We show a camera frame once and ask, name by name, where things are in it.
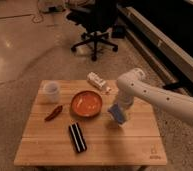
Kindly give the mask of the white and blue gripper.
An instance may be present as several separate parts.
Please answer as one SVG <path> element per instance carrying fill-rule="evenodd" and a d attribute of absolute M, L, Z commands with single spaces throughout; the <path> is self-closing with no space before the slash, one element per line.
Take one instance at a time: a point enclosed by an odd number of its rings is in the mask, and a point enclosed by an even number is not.
<path fill-rule="evenodd" d="M 130 108 L 132 105 L 132 99 L 125 101 L 124 99 L 116 98 L 108 112 L 118 124 L 122 125 L 130 119 Z"/>

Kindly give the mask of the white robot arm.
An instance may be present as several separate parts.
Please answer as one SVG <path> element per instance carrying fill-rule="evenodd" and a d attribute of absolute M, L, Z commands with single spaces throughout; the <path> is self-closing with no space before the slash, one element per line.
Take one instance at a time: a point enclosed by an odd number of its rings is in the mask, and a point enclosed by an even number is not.
<path fill-rule="evenodd" d="M 108 109 L 114 120 L 119 124 L 125 123 L 126 111 L 133 105 L 134 98 L 138 97 L 193 127 L 193 97 L 151 86 L 143 82 L 145 77 L 141 68 L 134 68 L 117 78 L 118 93 Z"/>

